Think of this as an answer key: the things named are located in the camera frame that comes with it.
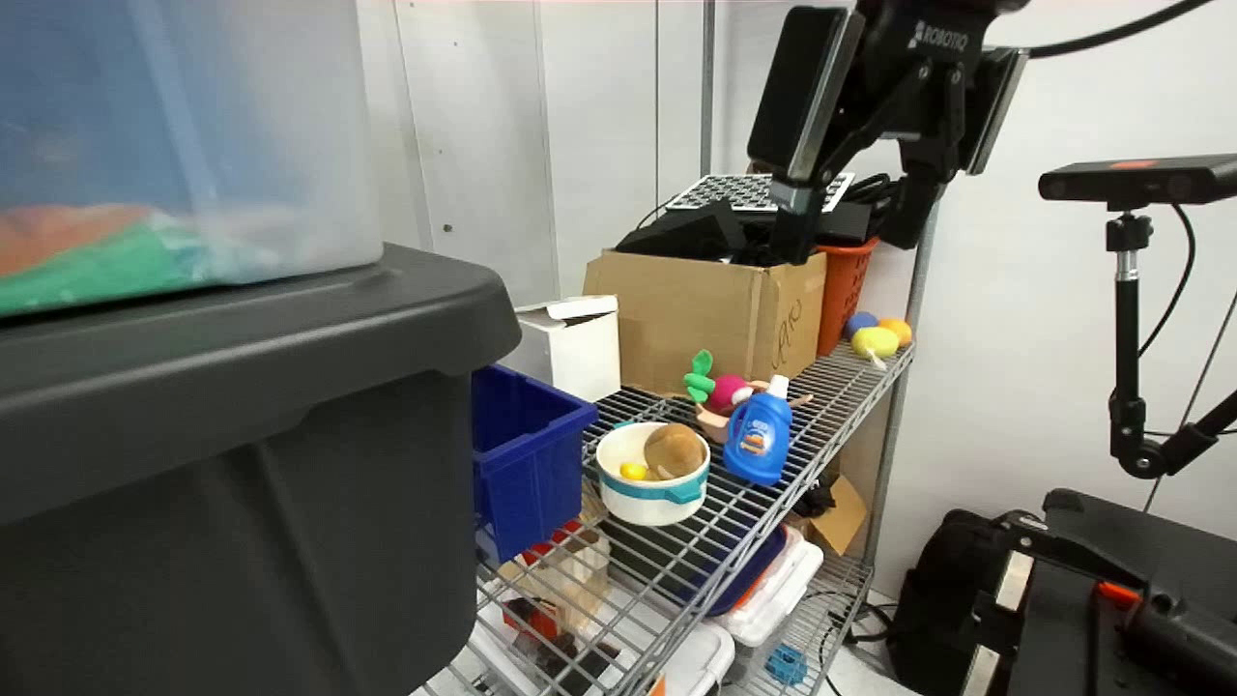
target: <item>blue box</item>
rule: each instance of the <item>blue box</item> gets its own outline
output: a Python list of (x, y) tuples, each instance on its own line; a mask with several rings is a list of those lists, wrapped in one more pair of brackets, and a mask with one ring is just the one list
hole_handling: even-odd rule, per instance
[(584, 429), (595, 404), (506, 368), (472, 376), (477, 518), (498, 559), (582, 513)]

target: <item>blue spray bottle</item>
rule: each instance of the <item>blue spray bottle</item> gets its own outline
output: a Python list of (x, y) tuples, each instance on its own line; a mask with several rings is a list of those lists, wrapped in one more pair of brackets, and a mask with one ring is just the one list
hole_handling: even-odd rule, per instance
[(739, 402), (729, 426), (729, 470), (736, 479), (778, 488), (788, 455), (788, 429), (796, 420), (788, 398), (788, 377), (772, 376), (769, 389)]

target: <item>chrome shelf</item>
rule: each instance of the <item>chrome shelf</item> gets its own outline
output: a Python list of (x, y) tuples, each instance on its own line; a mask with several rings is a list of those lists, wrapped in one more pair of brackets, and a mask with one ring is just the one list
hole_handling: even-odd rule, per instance
[[(680, 526), (647, 529), (591, 518), (537, 563), (484, 563), (477, 578), (481, 622), (462, 661), (426, 696), (605, 696), (651, 693), (660, 666), (678, 654), (694, 626), (729, 594), (736, 576), (761, 551), (769, 535), (788, 518), (806, 489), (821, 484), (837, 453), (856, 438), (869, 408), (905, 376), (913, 355), (874, 372), (851, 355), (830, 355), (793, 381), (812, 402), (796, 404), (793, 453), (772, 489), (739, 484), (722, 470), (720, 453), (709, 479), (709, 502)], [(694, 402), (619, 389), (601, 402), (601, 416), (584, 438), (584, 465), (601, 438), (623, 420), (694, 420)], [(504, 618), (504, 604), (546, 594), (570, 613), (575, 645), (553, 645), (522, 618)], [(827, 630), (827, 609), (799, 609), (783, 626), (785, 643)]]

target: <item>bowl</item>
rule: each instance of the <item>bowl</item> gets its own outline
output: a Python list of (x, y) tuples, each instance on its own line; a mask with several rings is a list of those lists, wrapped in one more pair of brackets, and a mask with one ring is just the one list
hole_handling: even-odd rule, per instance
[(702, 438), (702, 468), (678, 479), (623, 479), (619, 468), (647, 459), (647, 442), (668, 420), (631, 420), (595, 443), (605, 505), (631, 526), (678, 526), (704, 505), (709, 442)]

